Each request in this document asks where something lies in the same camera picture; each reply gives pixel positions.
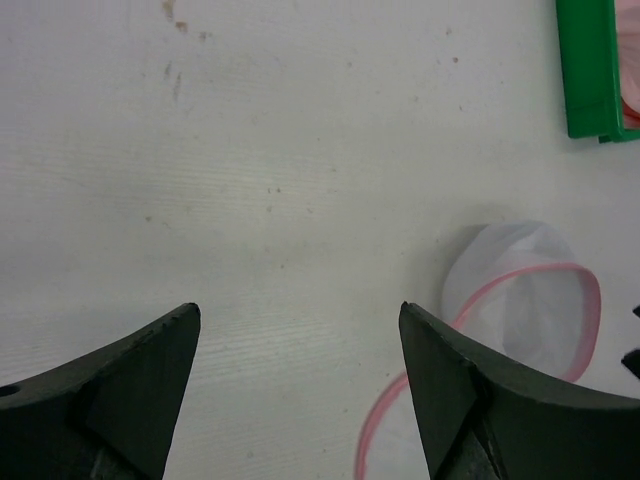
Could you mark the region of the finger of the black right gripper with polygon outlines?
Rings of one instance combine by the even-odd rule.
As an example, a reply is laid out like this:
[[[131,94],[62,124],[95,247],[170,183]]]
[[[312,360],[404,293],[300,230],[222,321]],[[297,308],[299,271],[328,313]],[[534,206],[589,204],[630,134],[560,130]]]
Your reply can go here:
[[[640,378],[640,348],[626,353],[621,359],[621,364],[636,378]]]

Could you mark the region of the white mesh laundry bag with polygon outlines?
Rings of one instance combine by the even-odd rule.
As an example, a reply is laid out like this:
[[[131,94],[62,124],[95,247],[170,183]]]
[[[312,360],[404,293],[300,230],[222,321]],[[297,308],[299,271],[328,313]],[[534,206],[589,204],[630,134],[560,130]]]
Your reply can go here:
[[[473,340],[575,382],[594,353],[601,291],[550,225],[502,222],[482,228],[453,263],[440,310],[445,323]],[[363,425],[354,476],[429,476],[405,373],[383,391]]]

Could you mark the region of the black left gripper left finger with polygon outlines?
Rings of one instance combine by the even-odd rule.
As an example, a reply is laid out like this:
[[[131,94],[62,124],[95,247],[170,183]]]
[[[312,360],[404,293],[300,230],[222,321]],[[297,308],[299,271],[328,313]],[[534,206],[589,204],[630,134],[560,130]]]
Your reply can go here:
[[[1,388],[4,479],[160,479],[201,328],[186,303],[136,332]]]

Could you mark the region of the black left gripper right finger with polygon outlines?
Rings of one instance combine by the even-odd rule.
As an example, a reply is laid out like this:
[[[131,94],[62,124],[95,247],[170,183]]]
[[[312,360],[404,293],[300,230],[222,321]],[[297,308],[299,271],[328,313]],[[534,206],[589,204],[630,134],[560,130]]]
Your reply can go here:
[[[638,478],[637,399],[529,368],[416,304],[399,331],[431,478]]]

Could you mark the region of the pink bra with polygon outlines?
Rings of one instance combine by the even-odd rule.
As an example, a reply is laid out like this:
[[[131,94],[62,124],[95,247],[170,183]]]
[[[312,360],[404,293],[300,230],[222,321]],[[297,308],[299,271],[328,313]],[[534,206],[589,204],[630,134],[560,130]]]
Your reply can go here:
[[[639,128],[639,1],[615,1],[620,93],[628,129]]]

